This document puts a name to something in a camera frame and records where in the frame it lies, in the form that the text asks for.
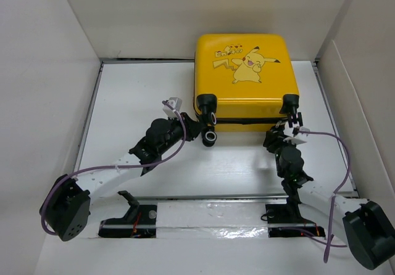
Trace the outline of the yellow hard-shell suitcase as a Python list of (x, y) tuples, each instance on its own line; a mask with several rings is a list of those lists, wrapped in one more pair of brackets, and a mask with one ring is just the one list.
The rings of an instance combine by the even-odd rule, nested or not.
[(194, 55), (193, 89), (207, 147), (215, 144), (218, 132), (303, 125), (296, 77), (280, 35), (202, 35)]

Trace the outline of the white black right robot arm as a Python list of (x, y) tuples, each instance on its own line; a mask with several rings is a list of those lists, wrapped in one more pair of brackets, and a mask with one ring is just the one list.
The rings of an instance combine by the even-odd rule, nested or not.
[(291, 221), (306, 218), (327, 229), (323, 255), (327, 262), (333, 238), (339, 238), (352, 256), (366, 269), (374, 270), (394, 256), (394, 227), (384, 210), (369, 199), (349, 199), (338, 192), (341, 185), (324, 188), (304, 170), (301, 151), (303, 141), (297, 136), (310, 135), (303, 127), (285, 134), (282, 125), (271, 127), (263, 146), (275, 156), (276, 172), (288, 199), (285, 214)]

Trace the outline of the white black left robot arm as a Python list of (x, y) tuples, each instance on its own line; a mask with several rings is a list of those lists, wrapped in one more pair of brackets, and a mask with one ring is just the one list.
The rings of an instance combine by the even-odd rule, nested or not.
[(112, 218), (126, 224), (134, 222), (138, 209), (133, 204), (121, 203), (116, 213), (111, 213), (101, 203), (104, 196), (170, 160), (171, 156), (163, 155), (174, 145), (178, 146), (175, 151), (178, 154), (185, 142), (195, 140), (203, 128), (203, 123), (184, 112), (176, 112), (175, 118), (158, 118), (145, 136), (115, 163), (58, 177), (39, 210), (43, 230), (66, 242), (76, 238), (89, 224)]

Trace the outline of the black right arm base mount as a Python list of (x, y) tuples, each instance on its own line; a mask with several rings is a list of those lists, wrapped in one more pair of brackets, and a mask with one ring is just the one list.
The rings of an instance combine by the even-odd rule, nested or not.
[(260, 219), (268, 226), (269, 238), (325, 238), (325, 230), (303, 218), (294, 202), (266, 203)]

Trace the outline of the aluminium mounting rail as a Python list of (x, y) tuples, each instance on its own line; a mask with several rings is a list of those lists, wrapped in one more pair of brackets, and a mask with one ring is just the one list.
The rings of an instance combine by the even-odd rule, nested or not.
[[(157, 205), (156, 227), (163, 229), (247, 229), (266, 225), (260, 217), (266, 203), (283, 203), (285, 199), (236, 200), (143, 200)], [(101, 199), (90, 210), (89, 220), (104, 221), (122, 217), (129, 206), (120, 197)]]

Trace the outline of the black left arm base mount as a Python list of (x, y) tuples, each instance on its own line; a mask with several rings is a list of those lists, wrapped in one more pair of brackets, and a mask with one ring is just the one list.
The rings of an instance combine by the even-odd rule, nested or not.
[(140, 204), (127, 191), (118, 191), (128, 202), (128, 210), (120, 218), (110, 218), (101, 221), (98, 236), (102, 238), (133, 238), (150, 239), (156, 238), (156, 204)]

